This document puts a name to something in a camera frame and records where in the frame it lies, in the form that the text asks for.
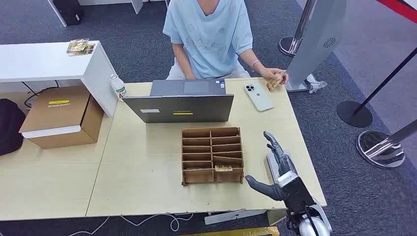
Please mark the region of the person's left hand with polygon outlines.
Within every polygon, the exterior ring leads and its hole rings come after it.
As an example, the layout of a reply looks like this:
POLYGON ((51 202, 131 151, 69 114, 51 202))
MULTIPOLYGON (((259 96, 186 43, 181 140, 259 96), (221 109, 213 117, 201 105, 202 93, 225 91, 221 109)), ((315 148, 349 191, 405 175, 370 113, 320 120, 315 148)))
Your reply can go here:
POLYGON ((261 76, 268 80, 278 81, 280 85, 284 85, 289 80, 289 75, 285 70, 278 68, 262 68, 259 72, 261 76))

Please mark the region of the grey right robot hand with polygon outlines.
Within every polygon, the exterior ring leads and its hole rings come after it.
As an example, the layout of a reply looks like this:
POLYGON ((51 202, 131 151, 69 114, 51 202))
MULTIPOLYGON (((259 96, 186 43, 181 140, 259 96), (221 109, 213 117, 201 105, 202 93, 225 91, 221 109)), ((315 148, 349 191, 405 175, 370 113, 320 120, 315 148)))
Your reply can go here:
POLYGON ((286 200, 286 192, 283 188, 297 178, 298 173, 290 156, 284 152, 275 137, 267 131, 264 131, 263 135, 269 141, 267 147, 270 149, 270 153, 267 155, 267 163, 273 184, 267 185, 258 182, 251 175, 246 175, 245 179, 255 191, 273 200, 284 201, 286 200))

